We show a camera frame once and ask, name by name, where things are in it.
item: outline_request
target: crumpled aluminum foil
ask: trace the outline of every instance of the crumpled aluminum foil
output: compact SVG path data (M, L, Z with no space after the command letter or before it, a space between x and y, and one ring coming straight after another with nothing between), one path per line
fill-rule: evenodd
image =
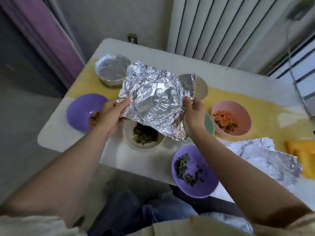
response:
M123 84L130 60L123 55L105 55L95 63L95 72L110 87Z
M231 151L293 192L302 172L297 157L276 151L271 138L244 140L226 145Z
M150 126L174 140L184 140L183 97L194 99L195 74L174 74L140 61L131 64L117 102L132 98L122 117Z

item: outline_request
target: cable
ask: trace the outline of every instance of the cable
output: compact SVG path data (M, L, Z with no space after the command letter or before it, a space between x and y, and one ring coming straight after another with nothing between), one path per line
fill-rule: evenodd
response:
M297 84L296 84L296 80L293 76L293 72L292 72L292 65L291 65L291 50L290 50L290 45L289 45L289 33L290 33L290 27L293 23L293 21L291 19L289 19L289 25L287 27L287 32L286 32L286 39L285 39L285 43L286 43L286 46L287 46L287 49L288 49L288 62L289 62L289 72L290 72L290 75L292 77L292 80L293 80L293 85L294 85L294 88L295 90L297 91L301 101L302 101L302 104L303 104L303 108L305 110L305 112L308 114L309 117L312 117L311 113L308 111L307 107L305 106L305 102L304 102L304 99L301 95L301 92L299 91L299 88L297 87Z

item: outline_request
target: green bowl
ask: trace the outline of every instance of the green bowl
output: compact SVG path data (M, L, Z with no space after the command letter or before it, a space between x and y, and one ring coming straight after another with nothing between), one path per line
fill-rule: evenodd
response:
M215 123L208 113L206 113L206 118L204 119L204 126L206 127L207 131L210 132L212 135L215 134ZM187 144L194 144L190 137L186 137L183 142Z

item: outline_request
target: hand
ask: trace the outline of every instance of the hand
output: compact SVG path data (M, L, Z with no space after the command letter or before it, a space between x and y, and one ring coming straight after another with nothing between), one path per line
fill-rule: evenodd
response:
M125 98L119 104L116 104L116 102L117 99L115 98L103 104L100 118L96 125L96 127L103 128L109 136L116 131L120 113L131 103L131 98Z
M202 102L195 98L192 102L188 97L183 98L185 107L184 121L188 130L188 134L192 131L199 131L205 129L204 119L206 118L206 109Z

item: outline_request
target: yellow table runner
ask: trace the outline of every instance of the yellow table runner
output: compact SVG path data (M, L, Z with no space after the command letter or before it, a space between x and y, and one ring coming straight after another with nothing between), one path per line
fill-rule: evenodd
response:
M94 71L96 61L96 59L91 59L87 63L65 95L66 97L77 98L87 93L98 93L108 99L118 96L120 88L111 89L100 82ZM207 112L211 114L212 106L222 100L233 100L245 107L252 119L252 127L249 133L241 138L223 137L216 134L219 138L235 142L243 139L270 137L275 143L276 150L286 152L285 140L313 137L315 126L310 122L307 114L300 110L282 107L269 101L211 87L209 87L208 96L203 99L203 104Z

